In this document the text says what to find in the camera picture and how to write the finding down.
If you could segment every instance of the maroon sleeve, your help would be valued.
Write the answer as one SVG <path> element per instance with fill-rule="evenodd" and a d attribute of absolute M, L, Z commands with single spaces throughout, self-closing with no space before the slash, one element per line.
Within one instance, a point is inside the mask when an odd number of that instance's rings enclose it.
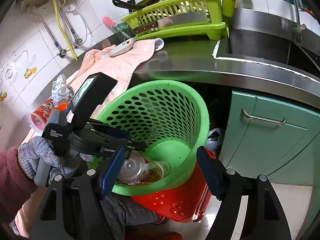
<path fill-rule="evenodd" d="M 0 214 L 5 223 L 14 219 L 37 188 L 20 168 L 17 152 L 17 148 L 0 152 Z"/>

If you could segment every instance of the tiled floor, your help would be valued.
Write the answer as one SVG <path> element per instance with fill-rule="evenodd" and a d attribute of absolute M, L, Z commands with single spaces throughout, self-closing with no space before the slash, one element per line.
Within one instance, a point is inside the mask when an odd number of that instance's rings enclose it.
<path fill-rule="evenodd" d="M 296 238 L 301 225 L 306 216 L 308 205 L 311 198 L 311 186 L 295 186 L 284 184 L 272 184 L 284 213 L 287 217 L 292 240 Z M 231 240 L 238 240 L 244 224 L 244 217 L 247 207 L 248 197 L 243 196 L 241 200 L 238 219 Z M 211 225 L 217 215 L 220 202 L 215 196 L 212 196 L 206 209 L 204 218 L 197 223 L 190 222 L 187 224 L 169 221 L 165 225 L 140 225 L 139 232 L 149 236 L 156 236 L 159 233 L 178 232 L 182 235 L 183 240 L 204 240 L 207 236 Z"/>

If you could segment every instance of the stainless steel countertop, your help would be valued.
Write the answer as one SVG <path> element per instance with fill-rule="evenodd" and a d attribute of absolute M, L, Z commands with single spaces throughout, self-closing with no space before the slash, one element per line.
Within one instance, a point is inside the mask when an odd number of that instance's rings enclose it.
<path fill-rule="evenodd" d="M 137 67 L 133 83 L 173 79 L 256 90 L 293 99 L 320 109 L 320 79 L 299 69 L 225 52 L 227 38 L 217 41 L 167 42 L 151 60 Z"/>
<path fill-rule="evenodd" d="M 281 23 L 281 28 L 270 28 L 248 22 L 245 17 L 270 17 L 275 23 Z M 280 36 L 294 40 L 291 35 L 293 22 L 278 16 L 257 11 L 236 9 L 233 28 L 259 31 L 261 33 Z M 319 54 L 320 37 L 314 33 L 305 32 L 302 45 Z M 153 57 L 140 64 L 135 70 L 130 86 L 158 79 L 190 81 L 227 85 L 236 88 L 250 89 L 270 93 L 290 100 L 320 109 L 320 79 L 291 66 L 262 58 L 227 54 L 226 37 L 219 42 L 210 41 L 206 36 L 176 37 L 165 40 L 162 50 L 155 52 Z M 110 46 L 104 40 L 93 48 L 102 49 Z M 78 61 L 72 61 L 59 74 L 70 76 L 81 66 L 84 54 Z M 41 105 L 51 95 L 52 82 L 36 98 L 27 113 L 15 129 L 8 147 L 18 146 L 30 130 L 28 115 Z"/>

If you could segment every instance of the teal cabinet door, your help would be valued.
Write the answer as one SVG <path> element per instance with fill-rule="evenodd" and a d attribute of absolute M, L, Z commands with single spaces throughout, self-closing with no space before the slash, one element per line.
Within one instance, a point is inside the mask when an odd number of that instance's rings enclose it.
<path fill-rule="evenodd" d="M 304 232 L 320 209 L 320 133 L 297 156 L 268 178 L 274 183 L 313 185 L 308 212 L 301 228 Z"/>
<path fill-rule="evenodd" d="M 273 121 L 250 120 L 249 115 Z M 219 159 L 242 176 L 269 175 L 294 158 L 320 131 L 318 113 L 284 101 L 233 91 Z"/>

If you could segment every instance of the knife handle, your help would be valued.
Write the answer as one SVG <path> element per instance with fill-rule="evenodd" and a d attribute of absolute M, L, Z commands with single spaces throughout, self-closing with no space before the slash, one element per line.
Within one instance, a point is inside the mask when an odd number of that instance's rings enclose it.
<path fill-rule="evenodd" d="M 146 23 L 144 25 L 141 25 L 139 27 L 134 28 L 133 33 L 139 34 L 139 33 L 145 32 L 147 30 L 150 30 L 152 28 L 158 28 L 158 27 L 159 27 L 158 21 L 153 21 L 153 22 L 149 22 L 149 23 Z"/>

